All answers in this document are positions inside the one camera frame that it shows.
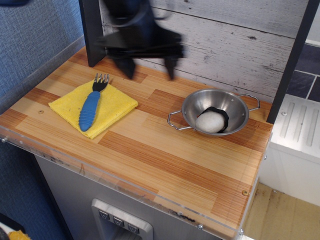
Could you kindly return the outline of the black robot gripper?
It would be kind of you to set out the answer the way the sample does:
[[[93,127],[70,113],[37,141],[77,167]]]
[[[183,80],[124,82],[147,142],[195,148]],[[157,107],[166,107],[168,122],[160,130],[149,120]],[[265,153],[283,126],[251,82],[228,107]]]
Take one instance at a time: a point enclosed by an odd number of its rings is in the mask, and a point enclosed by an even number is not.
[[[114,33],[99,37],[98,46],[107,48],[115,65],[130,80],[134,78],[135,57],[163,58],[170,80],[175,79],[175,67],[184,56],[182,36],[156,23],[148,0],[105,0]]]

